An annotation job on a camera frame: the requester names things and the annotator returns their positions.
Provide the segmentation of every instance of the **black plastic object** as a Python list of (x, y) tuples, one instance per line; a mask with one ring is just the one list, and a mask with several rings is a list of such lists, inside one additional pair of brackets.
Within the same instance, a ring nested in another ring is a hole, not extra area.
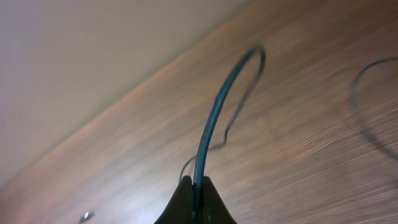
[(201, 207), (193, 218), (192, 179), (184, 176), (155, 224), (236, 224), (209, 177), (203, 178)]

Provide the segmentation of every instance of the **black cable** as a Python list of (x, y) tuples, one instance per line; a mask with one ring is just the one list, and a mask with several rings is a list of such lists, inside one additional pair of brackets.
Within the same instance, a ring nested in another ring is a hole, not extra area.
[(358, 109), (358, 99), (357, 99), (357, 92), (358, 92), (358, 84), (359, 80), (361, 77), (370, 69), (375, 67), (376, 65), (386, 63), (386, 62), (391, 62), (398, 60), (398, 57), (391, 57), (391, 58), (385, 58), (382, 60), (378, 60), (376, 62), (371, 63), (370, 65), (366, 66), (364, 69), (360, 71), (358, 76), (354, 79), (352, 82), (351, 86), (351, 92), (349, 95), (349, 105), (351, 108), (351, 112), (353, 113), (353, 117), (356, 120), (358, 124), (358, 128), (360, 133), (363, 135), (363, 137), (370, 142), (378, 151), (384, 153), (386, 156), (390, 157), (391, 159), (395, 160), (398, 162), (398, 154), (394, 153), (389, 147), (384, 143), (382, 140), (380, 140), (372, 131), (370, 128), (368, 128), (363, 121), (363, 117), (361, 116), (361, 113), (359, 112)]
[[(225, 129), (224, 141), (223, 141), (223, 143), (217, 144), (209, 149), (208, 147), (209, 147), (209, 143), (211, 140), (211, 136), (213, 135), (213, 131), (216, 126), (218, 116), (220, 115), (221, 109), (223, 107), (226, 95), (228, 94), (229, 89), (231, 88), (233, 82), (235, 81), (236, 77), (239, 75), (239, 73), (242, 70), (242, 68), (244, 67), (244, 65), (257, 52), (260, 54), (259, 69), (258, 69), (256, 75), (254, 76), (254, 78), (252, 79), (250, 85), (244, 92), (242, 98), (240, 99), (238, 107)], [(202, 187), (203, 176), (204, 176), (204, 172), (205, 172), (205, 162), (206, 162), (207, 152), (208, 152), (208, 150), (212, 151), (215, 149), (219, 149), (226, 144), (228, 131), (234, 124), (236, 118), (238, 117), (239, 112), (242, 110), (242, 107), (244, 106), (244, 103), (246, 102), (250, 93), (256, 86), (257, 82), (260, 80), (265, 65), (266, 65), (266, 51), (263, 46), (259, 45), (259, 46), (254, 47), (253, 49), (249, 50), (245, 55), (243, 55), (243, 57), (239, 60), (239, 62), (232, 69), (231, 73), (228, 75), (227, 79), (224, 81), (224, 84), (221, 87), (220, 92), (217, 94), (213, 108), (211, 109), (209, 118), (206, 122), (205, 130), (203, 131), (202, 137), (200, 139), (198, 154), (196, 156), (193, 156), (191, 159), (189, 159), (187, 161), (187, 163), (185, 163), (185, 165), (181, 171), (181, 174), (180, 174), (180, 179), (181, 179), (183, 171), (188, 166), (188, 164), (191, 161), (193, 161), (194, 159), (197, 160), (195, 163), (195, 172), (194, 172), (194, 177), (193, 177), (193, 211), (194, 212), (200, 206), (201, 187)]]

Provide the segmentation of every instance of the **wood grain surface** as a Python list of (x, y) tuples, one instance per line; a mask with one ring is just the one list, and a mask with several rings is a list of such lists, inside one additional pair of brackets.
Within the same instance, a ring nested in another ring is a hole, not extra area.
[[(77, 223), (89, 210), (90, 223), (153, 223), (254, 44), (266, 46), (266, 72), (205, 171), (234, 219), (397, 223), (398, 164), (358, 134), (347, 105), (352, 79), (398, 55), (397, 40), (397, 1), (256, 1), (5, 185), (0, 223)], [(257, 65), (236, 80), (213, 144)], [(372, 69), (359, 91), (368, 125), (395, 152), (397, 71)]]

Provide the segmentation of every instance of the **thin black wire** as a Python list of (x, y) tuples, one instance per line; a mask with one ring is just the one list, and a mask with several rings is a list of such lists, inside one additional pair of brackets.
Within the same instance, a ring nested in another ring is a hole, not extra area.
[[(256, 84), (259, 82), (259, 80), (260, 80), (260, 78), (261, 78), (261, 75), (262, 75), (262, 71), (263, 71), (263, 69), (264, 69), (264, 63), (261, 62), (259, 70), (257, 71), (256, 75), (254, 76), (254, 78), (253, 78), (252, 81), (250, 82), (249, 86), (246, 88), (246, 90), (245, 90), (245, 92), (244, 92), (242, 98), (240, 99), (240, 101), (239, 101), (239, 103), (238, 103), (238, 106), (237, 106), (237, 108), (236, 108), (236, 110), (235, 110), (235, 112), (234, 112), (234, 115), (232, 116), (232, 118), (231, 118), (230, 121), (228, 122), (228, 125), (226, 126), (225, 131), (224, 131), (224, 139), (223, 139), (223, 142), (218, 143), (218, 144), (216, 144), (216, 145), (214, 145), (214, 146), (211, 146), (211, 147), (208, 149), (208, 152), (211, 152), (211, 151), (214, 151), (214, 150), (217, 150), (217, 149), (221, 149), (222, 147), (224, 147), (224, 146), (226, 145), (226, 143), (227, 143), (227, 138), (228, 138), (228, 132), (229, 132), (229, 130), (232, 128), (233, 124), (235, 123), (236, 118), (238, 118), (238, 115), (239, 115), (239, 113), (241, 112), (241, 110), (242, 110), (242, 108), (243, 108), (243, 106), (244, 106), (246, 100), (249, 98), (249, 95), (250, 95), (251, 92), (253, 91), (253, 89), (254, 89), (254, 87), (256, 86)], [(197, 158), (197, 155), (194, 155), (194, 156), (192, 156), (192, 157), (184, 164), (184, 166), (183, 166), (182, 169), (181, 169), (180, 177), (179, 177), (179, 179), (178, 179), (178, 182), (180, 182), (180, 181), (182, 180), (182, 176), (183, 176), (184, 170), (185, 170), (185, 169), (187, 168), (187, 166), (188, 166), (192, 161), (194, 161), (196, 158)]]
[(196, 214), (198, 214), (198, 212), (201, 208), (201, 203), (203, 202), (202, 185), (203, 185), (203, 179), (205, 176), (206, 157), (207, 157), (207, 152), (209, 149), (211, 137), (213, 135), (213, 131), (214, 131), (214, 128), (217, 123), (218, 116), (220, 115), (221, 110), (223, 109), (224, 101), (225, 101), (225, 99), (228, 95), (228, 92), (231, 89), (232, 84), (234, 83), (236, 77), (240, 74), (242, 68), (245, 66), (245, 64), (248, 62), (248, 60), (250, 60), (250, 58), (252, 58), (253, 55), (255, 55), (256, 53), (259, 53), (259, 55), (260, 55), (260, 66), (259, 66), (259, 70), (255, 77), (261, 76), (262, 71), (266, 65), (266, 51), (263, 48), (263, 46), (257, 46), (257, 47), (252, 48), (251, 50), (249, 50), (246, 54), (244, 54), (243, 57), (237, 62), (237, 64), (234, 66), (232, 71), (227, 76), (226, 80), (223, 83), (223, 86), (221, 87), (220, 91), (218, 92), (218, 94), (216, 96), (213, 107), (209, 114), (209, 118), (207, 119), (205, 129), (203, 130), (203, 134), (201, 135), (201, 139), (200, 139), (199, 147), (198, 147), (197, 158), (196, 158), (196, 163), (195, 163), (195, 170), (193, 171), (192, 208), (193, 208), (194, 219), (200, 217), (200, 216), (196, 216)]
[(362, 136), (370, 142), (378, 151), (384, 153), (386, 156), (390, 157), (391, 159), (395, 160), (398, 162), (398, 154), (394, 153), (386, 143), (384, 143), (382, 140), (380, 140), (372, 131), (369, 127), (366, 126), (365, 122), (363, 121), (363, 117), (361, 113), (359, 112), (358, 108), (358, 98), (357, 98), (357, 92), (358, 92), (358, 85), (359, 85), (359, 80), (361, 77), (370, 69), (375, 67), (376, 65), (386, 63), (386, 62), (391, 62), (398, 60), (398, 57), (391, 57), (391, 58), (385, 58), (382, 60), (378, 60), (376, 62), (371, 63), (370, 65), (366, 66), (364, 69), (360, 71), (358, 76), (354, 79), (352, 82), (351, 86), (351, 92), (349, 95), (349, 105), (351, 108), (351, 112), (353, 113), (353, 117), (356, 120), (358, 124), (358, 128)]

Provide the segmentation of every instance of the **white wall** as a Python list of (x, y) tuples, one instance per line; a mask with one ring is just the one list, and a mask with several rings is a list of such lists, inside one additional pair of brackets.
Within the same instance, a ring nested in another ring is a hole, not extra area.
[(248, 1), (0, 1), (0, 185)]

